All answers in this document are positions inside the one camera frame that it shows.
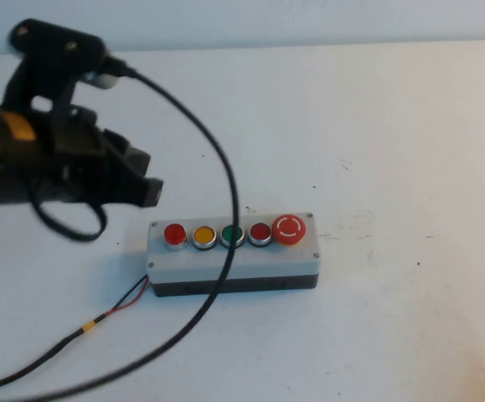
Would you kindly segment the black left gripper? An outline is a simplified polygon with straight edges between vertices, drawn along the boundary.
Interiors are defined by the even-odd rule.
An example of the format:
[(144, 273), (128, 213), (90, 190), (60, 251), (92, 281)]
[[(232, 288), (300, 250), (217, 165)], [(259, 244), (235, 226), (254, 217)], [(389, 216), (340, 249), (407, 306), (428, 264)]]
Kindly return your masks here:
[[(96, 112), (72, 105), (59, 121), (51, 111), (36, 110), (35, 123), (48, 147), (48, 200), (157, 206), (163, 180), (147, 176), (150, 155), (130, 146), (122, 135), (98, 127)], [(130, 167), (124, 167), (124, 159)]]

